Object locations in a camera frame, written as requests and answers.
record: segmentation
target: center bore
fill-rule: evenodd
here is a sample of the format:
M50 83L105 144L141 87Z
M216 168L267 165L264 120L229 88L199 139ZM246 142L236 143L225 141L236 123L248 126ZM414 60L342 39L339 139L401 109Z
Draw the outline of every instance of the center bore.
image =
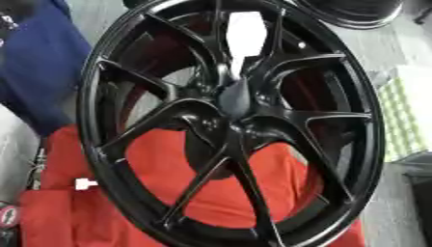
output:
M251 95L246 79L242 78L226 87L218 100L222 111L234 120L245 116L251 107Z

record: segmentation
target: red cloth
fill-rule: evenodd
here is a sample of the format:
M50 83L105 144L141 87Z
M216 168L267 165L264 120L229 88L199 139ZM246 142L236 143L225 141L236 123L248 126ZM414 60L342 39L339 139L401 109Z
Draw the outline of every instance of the red cloth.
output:
M73 126L50 137L47 169L40 191L22 194L22 237L25 247L162 246L130 224L99 188L74 191L75 178L91 178ZM142 183L172 204L195 172L183 152L184 133L153 130L127 150L127 159ZM251 158L251 166L274 220L305 206L322 186L316 172L273 145ZM235 178L211 181L186 208L187 216L222 227L248 227L255 216ZM356 222L331 247L364 247Z

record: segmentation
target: blue fabric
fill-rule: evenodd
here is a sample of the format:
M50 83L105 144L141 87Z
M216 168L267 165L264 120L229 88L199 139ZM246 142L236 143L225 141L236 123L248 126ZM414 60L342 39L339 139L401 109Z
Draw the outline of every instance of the blue fabric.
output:
M74 91L90 52L64 0L44 0L3 47L0 102L47 136L69 124L60 107Z

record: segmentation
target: rim lip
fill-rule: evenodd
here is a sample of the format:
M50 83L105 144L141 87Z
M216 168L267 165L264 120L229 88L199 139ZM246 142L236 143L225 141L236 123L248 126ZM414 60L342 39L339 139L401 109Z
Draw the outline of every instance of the rim lip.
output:
M89 92L91 91L91 84L95 77L96 72L96 63L98 62L98 58L103 53L103 51L106 51L108 47L110 47L110 44L113 42L113 38L115 40L115 37L118 33L124 32L122 31L122 28L124 28L128 23L134 20L135 17L139 16L139 13L144 10L153 10L155 13L164 10L165 8L169 8L171 6L174 6L178 3L182 3L187 0L153 0L148 1L146 4L141 5L140 7L136 8L135 10L129 11L123 16L121 16L109 29L106 31L106 33L103 35L101 40L98 42L96 47L94 48L94 51L88 58L86 62L86 66L83 69L82 72L82 86L79 92L78 97L78 107L77 107L77 116L78 116L78 128L79 128L79 134L81 137L81 141L83 144L84 152L87 156L87 159L90 163L90 167L92 168L95 177L99 181L101 187L104 189L104 192L108 195L111 201L113 201L116 205L116 207L119 208L119 210L122 212L122 214L129 219L135 226L137 226L139 229L141 229L143 232L150 234L152 237L156 238L157 240L170 244L170 246L196 246L191 241L184 241L184 242L178 242L178 239L174 239L171 235L168 235L167 233L161 233L160 230L158 230L155 226L151 225L149 221L145 221L147 223L143 223L143 214L142 212L134 212L130 209L134 207L134 205L130 204L130 202L126 202L123 200L124 197L127 197L127 194L132 195L130 191L123 191L125 195L119 194L119 190L117 186L113 185L113 182L118 178L113 178L113 171L106 171L108 170L106 166L109 166L109 162L100 155L98 152L98 149L95 148L93 145L93 139L95 137L95 126L91 123L91 121L88 121L92 117L91 110L87 107L89 105ZM304 12L296 8L295 6L289 4L289 3L279 3L284 8L290 9L295 14L305 15ZM355 71L351 72L355 73L355 75L358 77L358 81L362 84L361 89L364 91L364 96L367 97L367 104L370 108L369 110L373 113L373 122L375 124L375 127L373 128L373 137L377 138L376 142L376 148L373 150L373 153L371 154L371 158L369 158L367 161L371 163L371 167L374 169L371 169L373 171L369 172L370 175L368 176L370 178L370 181L367 185L364 186L364 194L362 197L358 198L358 203L355 203L353 206L350 206L349 210L344 209L343 211L346 212L345 214L338 214L340 215L340 218L332 222L333 225L326 226L327 229L325 229L322 233L316 234L312 239L309 239L308 241L304 241L299 244L295 244L292 246L322 246L326 245L332 240L334 240L338 235L342 234L344 230L346 230L350 224L358 217L360 212L364 209L365 205L369 201L376 185L378 184L379 177L381 176L382 166L383 166L383 158L384 158L384 125L382 124L383 119L380 111L380 107L378 104L377 97L374 93L373 88L371 87L371 84L365 75L365 72L363 71L363 68L360 66L360 64L357 62L355 57L352 55L352 53L349 51L349 49L343 44L343 42L336 36L331 30L329 30L325 25L320 23L319 21L314 20L313 18L309 16L301 16L302 18L307 20L307 24L302 24L303 26L312 26L314 30L317 30L321 33L325 34L325 38L330 40L329 43L336 43L346 54L347 59L349 60L349 69ZM201 244L200 246L216 246L213 244Z
M399 5L388 15L371 19L369 21L359 21L355 20L355 16L352 16L352 18L346 18L342 16L337 16L334 14L328 14L326 12L323 12L316 8L313 4L311 4L308 0L292 0L298 8L300 8L302 11L307 12L308 14L311 14L315 18L324 20L330 24L344 27L344 28L350 28L350 29L360 29L360 30L367 30L367 29L374 29L386 26L390 24L392 21L394 21L402 12L403 8L403 2L400 1Z

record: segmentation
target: black alloy wheel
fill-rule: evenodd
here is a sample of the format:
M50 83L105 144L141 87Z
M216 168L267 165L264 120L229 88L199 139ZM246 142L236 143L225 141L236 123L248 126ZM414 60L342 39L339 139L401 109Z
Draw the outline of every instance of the black alloy wheel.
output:
M268 29L240 82L230 74L226 41L235 12L260 12ZM188 68L183 85L165 79ZM282 1L147 1L105 33L82 80L78 126L96 179L125 217L168 246L328 244L359 216L381 174L383 121L364 70L326 26ZM126 124L148 93L158 105ZM155 128L192 133L211 150L204 165L191 164L196 177L172 205L139 181L125 156ZM324 182L320 195L280 222L270 217L248 163L274 143L294 147ZM215 227L183 214L211 179L227 177L244 188L254 227Z

